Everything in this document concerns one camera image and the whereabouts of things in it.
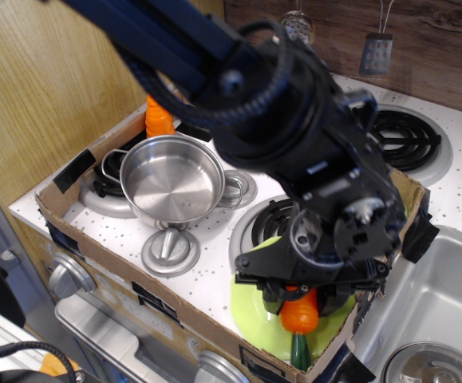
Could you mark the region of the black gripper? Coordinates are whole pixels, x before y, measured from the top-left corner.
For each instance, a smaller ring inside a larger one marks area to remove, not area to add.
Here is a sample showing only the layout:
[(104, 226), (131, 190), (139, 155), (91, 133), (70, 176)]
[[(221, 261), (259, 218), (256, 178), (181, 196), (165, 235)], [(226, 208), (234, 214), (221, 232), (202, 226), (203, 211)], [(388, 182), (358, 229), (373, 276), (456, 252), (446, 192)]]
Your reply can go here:
[(343, 307), (356, 291), (375, 291), (389, 275), (390, 210), (345, 207), (332, 223), (292, 207), (288, 228), (239, 255), (235, 281), (262, 291), (263, 306), (279, 314), (316, 288), (320, 317)]

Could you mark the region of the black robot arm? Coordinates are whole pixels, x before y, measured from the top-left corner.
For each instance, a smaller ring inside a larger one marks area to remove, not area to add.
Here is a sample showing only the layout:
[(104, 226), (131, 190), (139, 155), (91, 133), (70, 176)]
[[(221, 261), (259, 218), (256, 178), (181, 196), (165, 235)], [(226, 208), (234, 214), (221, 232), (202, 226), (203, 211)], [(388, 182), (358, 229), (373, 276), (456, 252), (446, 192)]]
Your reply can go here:
[(277, 22), (238, 30), (187, 1), (71, 1), (106, 33), (144, 88), (210, 131), (219, 155), (262, 172), (293, 201), (286, 233), (235, 260), (266, 308), (315, 289), (327, 316), (376, 291), (401, 247), (405, 208), (370, 129), (374, 96), (343, 91), (314, 51)]

